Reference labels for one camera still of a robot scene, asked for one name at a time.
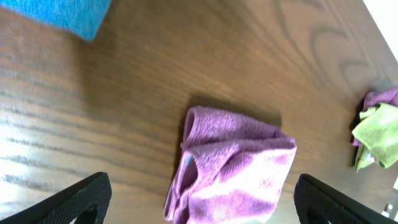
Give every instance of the table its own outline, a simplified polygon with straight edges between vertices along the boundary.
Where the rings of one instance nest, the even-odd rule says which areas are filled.
[[[94,42],[0,9],[0,218],[97,171],[105,223],[164,223],[191,105],[281,125],[298,150],[268,223],[298,223],[309,173],[381,212],[397,167],[356,173],[349,124],[398,63],[361,1],[114,0]]]

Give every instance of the dark purple cloth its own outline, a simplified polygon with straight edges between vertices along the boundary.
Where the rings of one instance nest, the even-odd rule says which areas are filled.
[[[369,92],[366,94],[362,111],[367,111],[370,107],[376,106],[378,103],[388,103],[398,106],[398,86],[380,92]],[[361,146],[362,143],[354,138],[354,146]]]
[[[278,127],[202,106],[189,109],[181,147],[164,207],[178,224],[266,222],[297,148]]]

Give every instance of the tabletop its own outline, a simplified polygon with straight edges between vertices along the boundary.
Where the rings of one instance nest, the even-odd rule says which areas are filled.
[[[105,223],[165,223],[190,106],[243,113],[297,140],[268,223],[298,223],[308,173],[381,212],[397,167],[351,166],[349,124],[398,63],[361,1],[113,0],[85,42],[0,9],[0,218],[98,171]]]

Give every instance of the blue cloth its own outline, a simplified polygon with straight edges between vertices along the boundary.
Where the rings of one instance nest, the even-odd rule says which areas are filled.
[[[0,6],[93,40],[111,0],[0,0]]]

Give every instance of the wood grain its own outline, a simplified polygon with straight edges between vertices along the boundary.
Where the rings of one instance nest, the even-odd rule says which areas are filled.
[[[0,218],[105,171],[106,223],[164,223],[182,120],[208,105],[281,125],[309,173],[380,212],[397,167],[356,174],[349,124],[398,63],[361,1],[114,0],[92,43],[0,9]]]

